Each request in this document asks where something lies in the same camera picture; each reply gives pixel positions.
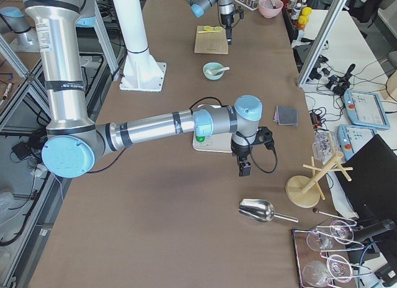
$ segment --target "bowl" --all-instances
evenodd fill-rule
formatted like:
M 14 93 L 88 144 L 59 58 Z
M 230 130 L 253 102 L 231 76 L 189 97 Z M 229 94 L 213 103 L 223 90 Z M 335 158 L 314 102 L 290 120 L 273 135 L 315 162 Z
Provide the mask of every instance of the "bowl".
M 222 69 L 222 68 L 223 68 L 223 65 L 221 65 L 220 63 L 206 63 L 203 66 L 204 76 L 207 77 L 207 79 L 209 79 L 209 80 L 218 80 L 218 79 L 220 79 L 223 76 L 225 71 L 222 71 L 222 72 L 220 72 L 220 73 L 218 73 L 216 75 L 209 75 L 209 74 L 207 74 L 205 72 L 205 70 L 219 70 L 219 69 Z
M 258 8 L 259 8 L 259 12 L 262 14 L 263 17 L 273 18 L 281 12 L 284 3 L 281 0 L 274 0 L 274 3 L 277 7 L 276 9 L 273 9 L 270 0 L 259 0 Z

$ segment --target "gray floor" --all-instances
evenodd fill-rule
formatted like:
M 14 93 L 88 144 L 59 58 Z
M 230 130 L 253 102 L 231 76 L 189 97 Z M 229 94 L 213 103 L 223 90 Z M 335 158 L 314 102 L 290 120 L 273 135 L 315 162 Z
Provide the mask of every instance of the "gray floor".
M 375 20 L 375 23 L 370 27 L 370 23 L 360 23 L 357 19 L 353 18 L 356 26 L 368 36 L 365 41 L 371 48 L 375 57 L 381 63 L 385 73 L 390 76 L 393 74 L 394 68 L 390 65 L 387 59 L 387 54 L 397 50 L 397 39 L 385 30 L 385 26 L 380 18 Z

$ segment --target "round wooden base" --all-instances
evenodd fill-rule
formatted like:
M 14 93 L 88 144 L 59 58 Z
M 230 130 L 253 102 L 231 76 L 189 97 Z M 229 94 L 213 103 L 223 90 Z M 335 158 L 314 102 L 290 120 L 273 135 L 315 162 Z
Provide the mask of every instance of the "round wooden base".
M 296 175 L 291 177 L 285 185 L 285 191 L 288 198 L 297 206 L 306 209 L 315 206 L 320 200 L 320 193 L 316 186 L 310 188 L 305 194 L 302 193 L 302 188 L 309 182 L 310 178 L 303 175 Z

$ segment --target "black cylinder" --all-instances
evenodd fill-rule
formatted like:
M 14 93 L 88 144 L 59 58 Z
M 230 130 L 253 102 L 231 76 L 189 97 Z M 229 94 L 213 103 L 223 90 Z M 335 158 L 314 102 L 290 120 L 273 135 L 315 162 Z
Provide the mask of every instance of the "black cylinder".
M 363 242 L 367 238 L 370 238 L 375 235 L 382 234 L 389 230 L 393 230 L 396 228 L 396 224 L 394 221 L 389 218 L 383 220 L 381 222 L 375 223 L 371 226 L 365 227 L 359 231 L 354 232 L 354 241 Z

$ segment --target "blue cable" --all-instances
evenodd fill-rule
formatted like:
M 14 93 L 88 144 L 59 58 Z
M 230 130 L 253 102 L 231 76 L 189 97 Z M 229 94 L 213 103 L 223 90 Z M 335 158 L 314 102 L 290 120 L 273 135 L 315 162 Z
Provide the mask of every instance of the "blue cable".
M 359 265 L 362 265 L 362 264 L 363 264 L 364 256 L 365 256 L 366 252 L 367 252 L 368 249 L 369 249 L 372 245 L 374 245 L 375 243 L 377 243 L 377 241 L 371 242 L 371 243 L 362 251 L 362 254 L 361 254 L 361 257 L 360 257 L 360 263 L 359 263 Z M 360 277 L 357 277 L 357 288 L 360 288 Z

